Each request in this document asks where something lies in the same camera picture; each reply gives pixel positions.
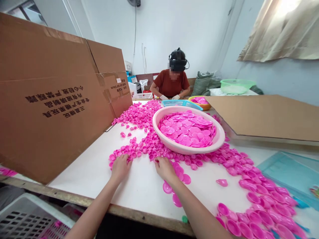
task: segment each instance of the woman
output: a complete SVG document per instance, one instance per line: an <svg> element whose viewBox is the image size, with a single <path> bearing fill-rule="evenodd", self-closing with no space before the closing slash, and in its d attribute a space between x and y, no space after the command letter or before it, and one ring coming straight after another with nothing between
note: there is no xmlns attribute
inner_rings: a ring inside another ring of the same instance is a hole
<svg viewBox="0 0 319 239"><path fill-rule="evenodd" d="M119 156L114 161L110 180L71 228L65 239L92 239L94 237L116 189L127 176L132 166L133 161L127 163L127 158L128 155L125 154ZM231 239L230 234L222 227L219 221L194 196L185 184L179 180L173 166L167 158L157 157L154 163L158 175L168 182L177 194L196 238Z"/></svg>
<svg viewBox="0 0 319 239"><path fill-rule="evenodd" d="M162 70L151 85L150 91L162 100L178 100L190 92L185 65L185 53L178 48L169 56L169 69Z"/></svg>

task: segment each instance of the curtain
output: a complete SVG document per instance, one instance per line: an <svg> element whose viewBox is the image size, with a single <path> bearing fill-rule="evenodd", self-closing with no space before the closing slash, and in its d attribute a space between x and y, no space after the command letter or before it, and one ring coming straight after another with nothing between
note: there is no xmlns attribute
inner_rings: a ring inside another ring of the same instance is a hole
<svg viewBox="0 0 319 239"><path fill-rule="evenodd" d="M319 59L319 0L265 0L238 61Z"/></svg>

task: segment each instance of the blue basket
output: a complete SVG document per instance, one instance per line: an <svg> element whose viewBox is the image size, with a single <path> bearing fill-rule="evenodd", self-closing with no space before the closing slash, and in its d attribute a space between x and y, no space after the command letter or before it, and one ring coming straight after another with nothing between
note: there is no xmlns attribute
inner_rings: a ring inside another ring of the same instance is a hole
<svg viewBox="0 0 319 239"><path fill-rule="evenodd" d="M258 165L264 176L317 211L319 199L310 191L319 186L319 161L287 152L278 152Z"/></svg>
<svg viewBox="0 0 319 239"><path fill-rule="evenodd" d="M188 100L165 100L165 101L162 101L162 103L163 103L164 107L178 105L178 106L187 106L187 107L190 107L193 109L203 111L203 108L201 108L197 104L194 104Z"/></svg>

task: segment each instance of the white basket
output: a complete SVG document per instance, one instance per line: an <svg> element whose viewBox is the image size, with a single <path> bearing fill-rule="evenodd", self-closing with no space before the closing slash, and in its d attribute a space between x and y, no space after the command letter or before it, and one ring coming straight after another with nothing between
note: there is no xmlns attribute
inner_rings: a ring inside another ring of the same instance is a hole
<svg viewBox="0 0 319 239"><path fill-rule="evenodd" d="M139 93L134 94L133 99L153 99L153 93Z"/></svg>
<svg viewBox="0 0 319 239"><path fill-rule="evenodd" d="M1 239L63 239L75 222L42 201L25 193L0 212Z"/></svg>

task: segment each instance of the hand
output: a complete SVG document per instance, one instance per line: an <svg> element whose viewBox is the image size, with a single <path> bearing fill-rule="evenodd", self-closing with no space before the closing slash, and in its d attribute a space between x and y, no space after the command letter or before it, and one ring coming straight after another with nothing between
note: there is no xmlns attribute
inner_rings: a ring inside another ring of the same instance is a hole
<svg viewBox="0 0 319 239"><path fill-rule="evenodd" d="M123 181L132 166L132 161L127 163L127 158L127 154L122 154L113 163L111 178L118 183Z"/></svg>
<svg viewBox="0 0 319 239"><path fill-rule="evenodd" d="M174 179L178 179L174 171L173 166L169 162L168 158L157 157L154 160L156 172L162 179L171 183Z"/></svg>
<svg viewBox="0 0 319 239"><path fill-rule="evenodd" d="M168 100L168 98L165 95L160 96L161 100Z"/></svg>
<svg viewBox="0 0 319 239"><path fill-rule="evenodd" d="M172 100L179 100L179 95L175 95Z"/></svg>

